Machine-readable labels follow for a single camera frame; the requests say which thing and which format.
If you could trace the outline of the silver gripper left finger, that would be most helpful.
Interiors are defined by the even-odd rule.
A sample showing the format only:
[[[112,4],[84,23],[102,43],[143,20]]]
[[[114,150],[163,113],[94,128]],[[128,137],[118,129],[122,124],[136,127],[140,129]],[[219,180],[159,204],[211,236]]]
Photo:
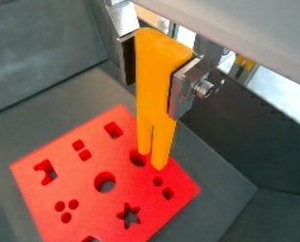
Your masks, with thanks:
[[[105,0],[105,11],[117,41],[122,82],[136,82],[134,33],[140,28],[134,4],[129,0]]]

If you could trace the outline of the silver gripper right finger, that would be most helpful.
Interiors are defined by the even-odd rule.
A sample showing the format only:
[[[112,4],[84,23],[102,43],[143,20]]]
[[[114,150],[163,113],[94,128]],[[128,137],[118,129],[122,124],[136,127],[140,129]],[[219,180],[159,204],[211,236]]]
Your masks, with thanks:
[[[196,35],[193,56],[172,74],[168,114],[173,120],[192,109],[197,97],[207,98],[216,91],[209,76],[224,61],[223,51],[220,44]]]

